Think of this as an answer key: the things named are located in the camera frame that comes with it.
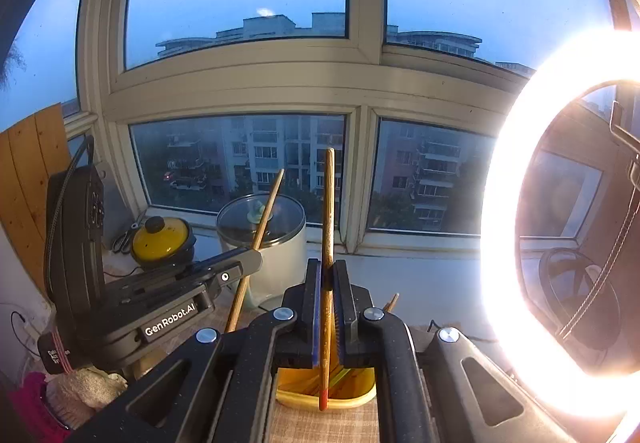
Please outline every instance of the black cable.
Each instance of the black cable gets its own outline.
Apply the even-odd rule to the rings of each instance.
[[[50,227],[47,229],[47,238],[45,242],[45,250],[44,250],[44,282],[45,288],[47,290],[47,295],[49,299],[55,303],[55,299],[53,296],[53,288],[51,286],[51,252],[53,250],[53,236],[56,232],[56,225],[58,223],[58,218],[60,217],[60,210],[62,210],[62,199],[65,196],[66,186],[69,184],[69,180],[71,176],[76,171],[76,167],[78,166],[78,162],[82,157],[84,151],[87,151],[88,162],[87,165],[91,165],[94,162],[94,137],[91,134],[88,134],[85,138],[73,158],[71,159],[71,163],[69,163],[68,168],[66,168],[65,178],[60,187],[60,191],[58,193],[58,199],[56,200],[56,207],[53,211],[53,216],[51,217]]]
[[[14,315],[18,315],[18,317],[20,317],[20,320],[22,320],[22,323],[26,323],[27,320],[22,315],[20,315],[20,313],[17,312],[16,310],[11,311],[11,330],[14,332],[15,339],[18,340],[18,342],[20,342],[20,345],[24,347],[27,351],[29,351],[34,357],[39,358],[40,355],[35,351],[33,351],[30,347],[28,347],[22,340],[20,340],[18,333],[15,332]]]
[[[126,275],[114,275],[113,273],[109,273],[108,271],[102,270],[105,275],[109,275],[109,277],[115,277],[116,279],[122,279],[123,277],[128,277],[129,275],[133,275],[133,272],[137,269],[142,269],[142,266],[136,266],[134,269],[129,271]]]
[[[431,322],[429,322],[429,327],[427,328],[427,333],[431,333],[431,328],[435,327],[436,329],[442,329],[439,325],[436,324],[436,321],[431,319]],[[480,337],[473,337],[471,335],[465,335],[469,340],[473,341],[473,342],[484,342],[485,344],[497,344],[498,340],[497,339],[492,339],[492,338],[480,338]]]

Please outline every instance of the pink cloth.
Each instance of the pink cloth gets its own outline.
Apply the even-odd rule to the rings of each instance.
[[[40,443],[62,443],[71,434],[45,407],[46,383],[42,373],[29,373],[20,389],[9,393],[14,409]]]

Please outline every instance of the yellow pot lid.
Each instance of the yellow pot lid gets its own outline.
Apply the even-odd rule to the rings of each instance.
[[[177,251],[188,234],[187,225],[177,217],[149,217],[136,232],[132,250],[141,261],[157,261]]]

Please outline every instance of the scissors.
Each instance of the scissors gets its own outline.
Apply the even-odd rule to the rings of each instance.
[[[122,253],[123,255],[128,255],[131,252],[131,243],[133,241],[133,236],[136,235],[136,232],[140,229],[139,223],[133,223],[129,229],[124,232],[122,235],[117,236],[113,244],[111,245],[111,251],[113,253]]]

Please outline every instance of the chopstick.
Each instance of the chopstick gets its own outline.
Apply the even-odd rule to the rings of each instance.
[[[391,297],[391,300],[385,304],[385,306],[383,307],[383,310],[385,311],[385,313],[390,313],[391,311],[393,311],[394,307],[396,307],[396,302],[398,302],[399,296],[400,296],[400,294],[396,293],[395,295],[393,295]],[[334,378],[331,380],[331,382],[329,384],[329,388],[333,391],[332,394],[335,394],[335,392],[336,392],[336,388],[335,387],[342,380],[344,380],[345,378],[347,378],[349,376],[351,376],[351,378],[355,378],[360,373],[362,373],[364,371],[364,369],[366,369],[366,367],[360,368],[360,369],[343,369],[343,370],[341,370],[340,373],[338,373],[337,375],[334,376]]]
[[[276,179],[274,179],[273,181],[273,185],[271,186],[271,193],[269,194],[269,198],[267,199],[267,204],[265,205],[264,211],[262,212],[262,217],[260,218],[258,229],[255,230],[254,241],[251,244],[251,249],[256,249],[256,250],[260,249],[264,232],[267,229],[267,222],[269,220],[269,217],[271,216],[271,209],[273,208],[273,203],[276,200],[278,188],[280,188],[280,182],[282,181],[283,176],[284,176],[284,169],[281,168],[280,171],[278,172],[278,175],[276,176]],[[244,295],[246,293],[246,289],[248,286],[249,286],[249,275],[247,275],[246,277],[242,277],[242,279],[240,279],[240,282],[238,282],[238,288],[236,288],[234,301],[231,304],[231,310],[229,311],[229,316],[226,318],[225,333],[236,330],[236,324],[238,324],[240,310],[242,309],[242,302],[244,301]]]
[[[320,298],[320,395],[319,408],[329,400],[331,323],[333,307],[332,267],[334,265],[335,151],[326,150],[324,161],[324,217],[322,218],[322,278]]]

